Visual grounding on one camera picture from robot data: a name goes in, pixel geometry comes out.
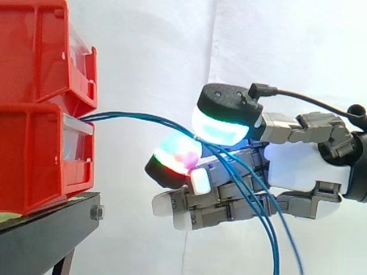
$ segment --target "red plastic drawer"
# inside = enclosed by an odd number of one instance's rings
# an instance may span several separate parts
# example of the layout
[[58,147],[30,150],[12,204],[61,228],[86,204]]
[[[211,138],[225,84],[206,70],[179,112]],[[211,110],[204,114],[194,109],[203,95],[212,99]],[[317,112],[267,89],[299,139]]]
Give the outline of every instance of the red plastic drawer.
[[0,105],[0,212],[29,214],[93,186],[94,126],[56,104]]
[[0,104],[97,107],[96,49],[69,24],[65,0],[0,0]]

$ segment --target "white fabric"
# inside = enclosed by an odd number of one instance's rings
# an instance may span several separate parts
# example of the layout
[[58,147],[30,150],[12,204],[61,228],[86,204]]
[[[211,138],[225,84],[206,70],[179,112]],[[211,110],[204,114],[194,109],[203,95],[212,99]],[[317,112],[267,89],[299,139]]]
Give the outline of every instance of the white fabric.
[[[189,126],[211,52],[211,80],[269,83],[342,109],[367,105],[365,1],[69,1],[74,22],[98,49],[99,111],[150,112]],[[315,109],[285,98],[261,102],[267,112],[289,115]],[[170,132],[129,119],[97,123],[94,190],[106,217],[77,248],[71,274],[271,274],[257,219],[190,232],[184,254],[185,233],[171,218],[153,216],[151,200],[162,190],[143,168]],[[344,202],[320,221],[287,217],[306,274],[365,273],[366,213],[365,205]],[[295,275],[284,231],[272,220],[281,274]]]
[[[365,1],[218,1],[210,79],[301,92],[346,110],[367,105]],[[319,110],[284,97],[260,100],[266,112]],[[306,274],[364,274],[367,206],[344,201],[319,221],[287,217]],[[295,258],[278,218],[282,275]],[[257,220],[189,234],[184,274],[272,274],[266,234]]]

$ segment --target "blue cable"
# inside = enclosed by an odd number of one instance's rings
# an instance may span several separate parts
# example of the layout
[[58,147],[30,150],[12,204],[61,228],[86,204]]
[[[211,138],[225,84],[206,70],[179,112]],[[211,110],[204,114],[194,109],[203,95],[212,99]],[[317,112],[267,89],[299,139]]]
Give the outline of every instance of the blue cable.
[[[242,161],[241,159],[239,159],[237,156],[234,156],[234,155],[228,153],[226,150],[222,149],[221,147],[217,146],[216,144],[208,143],[208,142],[206,142],[204,140],[198,139],[194,134],[192,134],[185,127],[183,127],[183,126],[179,125],[178,123],[175,123],[175,122],[173,122],[171,120],[165,119],[163,117],[149,115],[149,114],[145,114],[145,113],[105,112],[105,113],[98,113],[98,114],[94,114],[94,115],[89,115],[89,116],[86,116],[86,117],[81,118],[81,120],[84,121],[84,122],[92,122],[92,121],[99,121],[99,120],[111,119],[111,118],[115,118],[115,117],[131,117],[131,118],[135,118],[135,119],[141,119],[141,120],[146,120],[146,121],[151,121],[151,122],[159,123],[159,124],[165,125],[167,127],[176,129],[176,130],[184,133],[185,135],[189,136],[190,138],[193,138],[193,139],[198,140],[199,142],[201,142],[206,147],[210,146],[210,147],[213,147],[213,148],[219,150],[220,152],[222,152],[225,155],[227,155],[229,158],[237,161],[243,167],[245,167],[249,171],[249,173],[255,178],[255,180],[258,182],[258,184],[268,194],[268,196],[269,196],[272,204],[274,205],[274,207],[276,208],[277,212],[279,213],[280,219],[282,220],[283,226],[284,226],[284,228],[286,230],[286,233],[288,235],[288,239],[290,240],[291,245],[292,245],[292,248],[293,248],[293,251],[294,251],[294,253],[296,255],[296,260],[297,260],[297,263],[298,263],[298,266],[299,266],[300,275],[303,275],[304,274],[304,272],[303,272],[303,266],[302,266],[302,262],[300,260],[299,253],[297,251],[297,248],[295,246],[295,242],[294,242],[294,240],[292,238],[292,235],[290,233],[290,230],[289,230],[289,228],[287,226],[287,222],[284,219],[282,210],[281,210],[278,202],[274,199],[274,197],[272,196],[272,194],[268,191],[268,187],[265,185],[265,183],[256,175],[256,173],[254,172],[254,170],[251,169],[251,167],[249,165],[247,165],[244,161]],[[225,159],[224,159],[224,161],[228,165],[232,166]]]
[[286,233],[288,235],[288,239],[290,240],[290,243],[291,243],[291,246],[292,246],[292,249],[294,251],[294,254],[296,256],[296,260],[297,260],[297,263],[298,263],[298,266],[299,266],[299,272],[301,275],[304,274],[304,271],[303,271],[303,266],[302,266],[302,261],[300,259],[300,255],[298,253],[298,250],[297,250],[297,247],[296,247],[296,244],[293,240],[293,237],[292,237],[292,234],[288,228],[288,225],[287,225],[287,222],[283,216],[283,212],[282,212],[282,209],[280,208],[278,202],[275,200],[275,198],[272,196],[272,194],[269,192],[269,189],[268,187],[265,185],[265,183],[259,178],[259,176],[254,172],[253,169],[251,169],[251,167],[244,161],[242,161],[240,158],[238,158],[237,156],[235,155],[232,155],[230,154],[229,152],[227,152],[226,150],[222,149],[220,146],[216,145],[216,144],[212,144],[212,143],[208,143],[206,141],[202,141],[203,144],[207,144],[207,145],[210,145],[212,147],[214,147],[215,149],[219,150],[220,152],[224,153],[226,156],[228,156],[229,158],[237,161],[238,163],[240,163],[243,167],[245,167],[249,173],[255,178],[255,180],[258,182],[258,184],[262,187],[262,189],[264,189],[264,191],[268,194],[269,196],[269,199],[271,200],[272,204],[274,205],[276,211],[278,212],[279,216],[280,216],[280,219],[282,220],[282,224],[286,230]]
[[[248,205],[255,212],[255,214],[259,217],[262,225],[264,226],[264,228],[266,230],[266,233],[267,233],[267,235],[269,237],[269,240],[270,240],[270,243],[271,243],[271,247],[272,247],[273,261],[274,261],[274,271],[273,271],[273,274],[274,275],[279,275],[280,274],[280,271],[279,271],[280,265],[279,265],[279,247],[278,247],[278,240],[276,238],[276,233],[275,233],[275,229],[273,227],[273,224],[270,221],[269,216],[267,215],[267,213],[266,213],[266,211],[264,209],[264,206],[261,204],[261,202],[259,201],[259,199],[255,195],[255,193],[247,186],[247,184],[245,183],[245,181],[242,178],[242,176],[238,173],[238,171],[229,162],[227,162],[220,154],[218,154],[215,150],[213,150],[209,146],[207,146],[207,148],[222,163],[222,165],[224,166],[224,168],[227,170],[228,174],[233,179],[233,181],[236,184],[237,188],[240,190],[242,196],[247,201]],[[255,202],[258,205],[261,213],[259,213],[259,211],[256,209],[256,207],[253,205],[253,202],[250,201],[250,198],[248,197],[248,195],[242,190],[242,188],[241,188],[241,186],[239,184],[239,181],[246,188],[246,190],[251,194],[251,197],[255,200]]]

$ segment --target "metal bolt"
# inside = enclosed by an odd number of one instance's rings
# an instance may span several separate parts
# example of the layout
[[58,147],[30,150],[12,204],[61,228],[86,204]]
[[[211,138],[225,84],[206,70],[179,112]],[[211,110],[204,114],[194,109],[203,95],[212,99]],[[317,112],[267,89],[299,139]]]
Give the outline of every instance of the metal bolt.
[[104,206],[94,205],[91,208],[91,219],[95,221],[101,221],[104,218]]

